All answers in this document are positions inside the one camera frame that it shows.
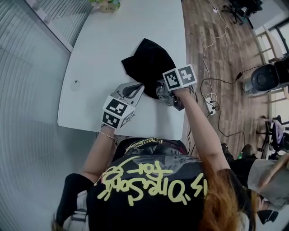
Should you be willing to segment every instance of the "glass wall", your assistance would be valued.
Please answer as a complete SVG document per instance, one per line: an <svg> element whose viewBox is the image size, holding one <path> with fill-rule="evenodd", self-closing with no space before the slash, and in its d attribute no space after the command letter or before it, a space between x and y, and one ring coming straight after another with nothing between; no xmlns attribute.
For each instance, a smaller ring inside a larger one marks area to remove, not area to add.
<svg viewBox="0 0 289 231"><path fill-rule="evenodd" d="M89 0L39 0L40 7L74 46L92 6Z"/></svg>
<svg viewBox="0 0 289 231"><path fill-rule="evenodd" d="M95 139L91 132L57 125L70 53L51 39L53 35L43 30L25 4L0 0L0 228L4 231L50 230L64 179L80 169ZM71 42L80 24L70 24Z"/></svg>
<svg viewBox="0 0 289 231"><path fill-rule="evenodd" d="M270 33L275 37L284 55L289 54L289 19L273 26L269 29ZM271 46L269 44L267 36L261 36L258 38L261 50L265 51ZM274 61L275 57L272 50L265 52L265 62Z"/></svg>

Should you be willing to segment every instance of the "electrical cable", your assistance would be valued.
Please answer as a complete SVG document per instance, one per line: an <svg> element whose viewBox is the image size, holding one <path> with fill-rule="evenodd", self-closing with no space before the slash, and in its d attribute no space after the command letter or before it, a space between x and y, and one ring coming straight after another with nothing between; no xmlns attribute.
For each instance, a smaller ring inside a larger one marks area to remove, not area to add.
<svg viewBox="0 0 289 231"><path fill-rule="evenodd" d="M193 90L193 92L195 94L195 101L196 101L196 103L198 103L198 96L197 96L196 90L194 88L194 85L192 84L190 87L192 88L192 90Z"/></svg>
<svg viewBox="0 0 289 231"><path fill-rule="evenodd" d="M189 87L184 87L184 88L187 88L187 89L189 89L189 90L190 90L190 93L191 93L191 92L193 92L193 93L194 93L194 90L191 88L191 86L189 86Z"/></svg>
<svg viewBox="0 0 289 231"><path fill-rule="evenodd" d="M203 82L204 82L205 80L208 80L208 78L203 79L203 81L202 81L202 83L201 83L201 85L200 85L200 94L202 95L202 97L203 97L204 100L205 100L205 97L204 97L204 95L203 95L203 93L202 93L202 86L203 86ZM227 81L224 81L224 80L221 80L221 79L212 79L212 80L221 81L221 82L223 82L223 83L228 83L228 84L231 84L231 85L234 85L234 84L236 83L236 81L237 81L237 79L235 79L235 81L234 81L233 83L230 83L230 82L227 82ZM243 137L244 137L244 146L245 146L245 134L244 134L243 131L236 132L236 133L230 134L230 135L225 135L224 132L222 132L222 131L220 130L220 127L219 127L219 126L220 126L220 118L221 118L220 104L219 104L217 101L213 101L213 100L212 100L211 102L207 102L207 103L209 103L210 105L212 105L216 111L219 111L219 121L218 121L218 130L219 130L219 132L220 132L221 134L223 134L225 137L230 137L230 136L233 136L233 135L237 135L237 134L242 133L242 134L243 134Z"/></svg>
<svg viewBox="0 0 289 231"><path fill-rule="evenodd" d="M114 139L114 144L115 144L116 146L118 146L118 139L117 139L117 140Z"/></svg>
<svg viewBox="0 0 289 231"><path fill-rule="evenodd" d="M221 18L222 21L225 23L225 25L226 25L226 26L225 26L225 29L224 29L225 32L224 32L224 34L223 34L222 36L220 36L220 37L215 37L215 38L213 39L213 41L212 41L212 44L209 45L209 46L207 46L207 47L204 49L203 62L204 62L204 65L205 65L205 67L206 67L206 69L207 69L209 79L211 79L211 76L210 76L210 72L209 72L209 69L208 69L208 67L207 67L207 64L206 64L206 62L205 62L206 50L207 50L208 47L213 46L214 41L215 41L216 39L222 38L222 37L226 34L226 32L227 32L226 29L228 28L228 25L226 24L226 22L224 21L224 19L222 18L221 14L220 14L220 12L219 12L219 8L220 8L221 6L219 6L218 8L215 8L215 7L213 7L213 6L212 6L212 7L217 10L217 13L219 14L220 18ZM211 86L211 95L213 95L213 87L212 87L211 80L210 80L210 86Z"/></svg>
<svg viewBox="0 0 289 231"><path fill-rule="evenodd" d="M187 139L189 141L189 150L188 150L188 154L190 153L190 149L191 149L191 137L190 137L190 134L191 134L191 128L190 128L190 131L189 131L189 134L187 136Z"/></svg>
<svg viewBox="0 0 289 231"><path fill-rule="evenodd" d="M222 133L225 137L230 137L230 136L233 136L233 135L237 135L237 134L240 134L240 133L242 133L243 134L243 138L244 138L244 146L245 146L245 134L244 134L244 132L243 131L240 131L240 132L236 132L236 133L234 133L234 134L230 134L230 135L225 135L221 130L220 130L220 119L221 119L221 109L220 109L220 105L219 105L219 103L217 102L217 101L214 101L216 104L218 104L218 107L219 107L219 109L218 109L218 111L219 111L219 121L218 121L218 130L219 130L219 132L220 133Z"/></svg>
<svg viewBox="0 0 289 231"><path fill-rule="evenodd" d="M217 95L216 95L215 93L209 93L209 94L207 94L207 95L206 95L206 98L208 98L208 95L215 95L216 101L217 101Z"/></svg>
<svg viewBox="0 0 289 231"><path fill-rule="evenodd" d="M252 70L252 69L254 69L254 68L262 67L262 66L264 66L264 65L266 65L266 64L273 63L273 62L275 62L275 61L277 61L277 60L280 60L280 59L283 59L283 58L284 58L284 57L275 59L275 60L273 60L272 62L268 62L268 63L264 63L264 64L259 65L259 66L256 66L256 67L252 67L252 68L250 68L250 69L248 69L248 70L245 70L245 71L243 71L243 72L241 72L241 73L243 74L243 73L246 72L246 71L250 71L250 70Z"/></svg>
<svg viewBox="0 0 289 231"><path fill-rule="evenodd" d="M215 7L208 1L208 0L205 0L207 3L210 4L211 7L213 7L215 9Z"/></svg>

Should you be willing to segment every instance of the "woman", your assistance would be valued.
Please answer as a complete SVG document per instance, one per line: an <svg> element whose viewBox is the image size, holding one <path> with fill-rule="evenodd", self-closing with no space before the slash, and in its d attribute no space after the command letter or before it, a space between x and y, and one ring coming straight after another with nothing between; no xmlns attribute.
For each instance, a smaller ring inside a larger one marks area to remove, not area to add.
<svg viewBox="0 0 289 231"><path fill-rule="evenodd" d="M279 211L289 204L288 153L277 161L252 158L250 154L247 158L234 160L225 144L222 144L222 148L230 168L240 183L268 200L262 201L259 210ZM244 149L253 152L249 144Z"/></svg>
<svg viewBox="0 0 289 231"><path fill-rule="evenodd" d="M126 140L107 169L114 129L103 126L82 173L65 180L54 230L255 229L255 211L216 132L186 88L174 93L185 107L202 161L188 156L181 142ZM76 211L85 190L87 207Z"/></svg>

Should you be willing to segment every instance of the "chair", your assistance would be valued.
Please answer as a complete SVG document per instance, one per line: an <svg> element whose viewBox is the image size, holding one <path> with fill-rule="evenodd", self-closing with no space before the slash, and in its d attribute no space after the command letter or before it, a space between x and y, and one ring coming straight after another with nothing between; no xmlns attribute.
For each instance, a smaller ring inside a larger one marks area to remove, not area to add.
<svg viewBox="0 0 289 231"><path fill-rule="evenodd" d="M289 124L289 121L282 123L281 116L277 116L272 120L266 119L265 116L262 116L262 118L265 120L266 132L256 131L256 134L266 135L262 147L257 149L262 152L261 159L263 159L264 147L269 143L270 135L272 135L272 147L275 150L275 154L280 150L289 152L289 134L283 132L284 130L289 131L289 128L283 127L283 125Z"/></svg>
<svg viewBox="0 0 289 231"><path fill-rule="evenodd" d="M244 22L242 18L249 18L252 14L262 10L262 2L260 0L229 0L231 6L223 6L222 12L229 12L235 17L234 24L237 23L238 19L242 25Z"/></svg>

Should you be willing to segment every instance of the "black shorts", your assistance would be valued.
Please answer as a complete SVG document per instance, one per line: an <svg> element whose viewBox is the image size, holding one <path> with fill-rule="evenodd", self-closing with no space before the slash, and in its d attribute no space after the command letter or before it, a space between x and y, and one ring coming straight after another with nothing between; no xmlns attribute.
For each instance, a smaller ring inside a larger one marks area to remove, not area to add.
<svg viewBox="0 0 289 231"><path fill-rule="evenodd" d="M248 187L249 172L255 160L253 158L244 158L229 162L230 168L245 187Z"/></svg>
<svg viewBox="0 0 289 231"><path fill-rule="evenodd" d="M122 158L124 156L124 154L126 153L126 149L133 143L139 142L141 140L143 140L145 138L129 138L129 139L125 139L123 141L121 141L116 149L116 152L114 154L113 160L115 161L119 158ZM162 139L164 143L169 143L173 146L176 147L176 149L183 155L187 155L187 150L186 150L186 146L183 144L182 141L180 140L167 140L167 139Z"/></svg>

